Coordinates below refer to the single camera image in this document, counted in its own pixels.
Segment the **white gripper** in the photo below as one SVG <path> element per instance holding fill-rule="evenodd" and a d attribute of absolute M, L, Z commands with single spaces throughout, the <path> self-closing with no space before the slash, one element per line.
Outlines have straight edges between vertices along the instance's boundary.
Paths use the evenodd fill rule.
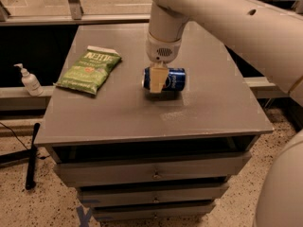
<path fill-rule="evenodd" d="M 150 66 L 150 92 L 160 94 L 169 75 L 166 63 L 174 61 L 181 46 L 181 41 L 162 42 L 150 33 L 146 40 L 146 53 L 153 63 Z"/>

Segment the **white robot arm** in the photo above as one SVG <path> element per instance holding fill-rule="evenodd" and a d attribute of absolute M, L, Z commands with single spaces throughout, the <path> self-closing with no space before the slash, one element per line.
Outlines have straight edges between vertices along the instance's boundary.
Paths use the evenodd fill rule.
<path fill-rule="evenodd" d="M 147 54 L 173 61 L 196 22 L 303 106 L 303 18 L 258 0 L 152 0 Z M 281 150 L 261 188 L 253 227 L 303 227 L 303 131 Z"/>

